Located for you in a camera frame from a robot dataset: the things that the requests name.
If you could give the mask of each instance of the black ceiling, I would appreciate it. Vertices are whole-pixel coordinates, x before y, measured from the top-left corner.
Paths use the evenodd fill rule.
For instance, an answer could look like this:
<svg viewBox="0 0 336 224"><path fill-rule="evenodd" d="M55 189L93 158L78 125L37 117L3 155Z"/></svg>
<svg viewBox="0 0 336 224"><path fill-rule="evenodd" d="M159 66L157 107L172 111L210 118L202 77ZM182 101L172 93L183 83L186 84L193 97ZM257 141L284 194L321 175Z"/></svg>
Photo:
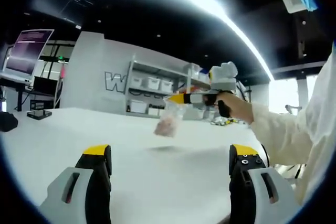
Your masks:
<svg viewBox="0 0 336 224"><path fill-rule="evenodd" d="M9 3L13 12L8 12L4 22L7 42L13 42L21 30L34 28L54 28L53 39L77 39L80 30L73 24L29 10L29 1ZM316 32L319 25L314 13L288 14L281 0L218 1L271 69L326 60L330 42L322 32ZM87 12L82 30L104 33L107 39L156 50L204 68L233 61L241 77L261 73L248 82L267 80L255 56L229 27L186 0L98 0ZM300 38L306 45L303 59L298 58Z"/></svg>

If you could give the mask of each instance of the lab coat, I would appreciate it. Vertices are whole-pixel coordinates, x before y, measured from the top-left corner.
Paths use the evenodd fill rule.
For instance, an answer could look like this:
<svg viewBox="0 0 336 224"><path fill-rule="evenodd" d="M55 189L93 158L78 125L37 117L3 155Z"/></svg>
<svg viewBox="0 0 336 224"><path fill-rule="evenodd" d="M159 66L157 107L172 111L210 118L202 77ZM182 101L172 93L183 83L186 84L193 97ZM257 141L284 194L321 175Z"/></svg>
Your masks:
<svg viewBox="0 0 336 224"><path fill-rule="evenodd" d="M336 147L335 44L309 104L297 116L271 113L260 104L253 104L253 114L251 129L264 145L271 165L307 164L295 188L296 198L303 204L321 183Z"/></svg>

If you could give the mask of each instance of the clear plastic bag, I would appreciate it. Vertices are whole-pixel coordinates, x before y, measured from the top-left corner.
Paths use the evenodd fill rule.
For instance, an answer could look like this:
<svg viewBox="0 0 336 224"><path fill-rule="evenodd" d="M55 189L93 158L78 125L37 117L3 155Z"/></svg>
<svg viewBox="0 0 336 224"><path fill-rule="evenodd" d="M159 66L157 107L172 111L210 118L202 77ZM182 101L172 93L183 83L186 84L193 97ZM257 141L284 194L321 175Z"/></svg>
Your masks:
<svg viewBox="0 0 336 224"><path fill-rule="evenodd" d="M177 104L175 102L169 101L168 97L164 98L164 101L166 103L166 107L160 117L160 121L156 125L154 134L174 137L188 104Z"/></svg>

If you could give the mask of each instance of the white table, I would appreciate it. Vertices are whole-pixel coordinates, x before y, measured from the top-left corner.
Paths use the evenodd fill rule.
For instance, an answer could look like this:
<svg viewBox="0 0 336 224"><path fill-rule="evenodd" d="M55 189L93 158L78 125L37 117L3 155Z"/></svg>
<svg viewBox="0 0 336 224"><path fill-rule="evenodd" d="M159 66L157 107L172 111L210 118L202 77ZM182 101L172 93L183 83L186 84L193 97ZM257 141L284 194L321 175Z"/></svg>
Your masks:
<svg viewBox="0 0 336 224"><path fill-rule="evenodd" d="M249 145L246 125L183 121L175 138L153 134L158 119L83 109L52 110L37 121L15 114L3 145L22 191L39 206L48 185L90 146L112 149L111 219L117 224L217 223L230 211L228 150Z"/></svg>

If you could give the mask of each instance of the shelving unit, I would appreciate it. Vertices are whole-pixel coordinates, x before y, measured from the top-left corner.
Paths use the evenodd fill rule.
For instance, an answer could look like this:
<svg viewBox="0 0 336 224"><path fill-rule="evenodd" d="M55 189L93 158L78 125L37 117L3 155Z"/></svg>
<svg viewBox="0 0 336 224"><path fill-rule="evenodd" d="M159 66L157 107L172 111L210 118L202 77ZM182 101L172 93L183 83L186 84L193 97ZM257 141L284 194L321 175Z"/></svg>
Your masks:
<svg viewBox="0 0 336 224"><path fill-rule="evenodd" d="M152 76L157 76L158 78L166 78L166 79L171 80L173 82L173 92L172 93L163 92L161 90L152 90L152 89L148 89L145 87L132 87L131 82L132 82L134 71L145 73L145 74L152 75ZM127 80L126 80L126 87L124 91L125 98L126 98L126 104L130 100L130 96L129 96L130 91L162 95L164 97L167 95L172 95L174 92L176 92L179 89L180 82L185 83L187 92L190 91L190 87L192 85L198 86L204 89L210 88L209 83L205 83L200 80L191 78L191 70L189 70L187 74L187 73L179 72L176 70L156 66L150 63L141 62L141 61L136 60L135 57L133 57L133 60L129 64ZM135 112L127 112L126 115L140 116L144 118L159 118L159 116L148 115L148 114L143 114L143 113L135 113Z"/></svg>

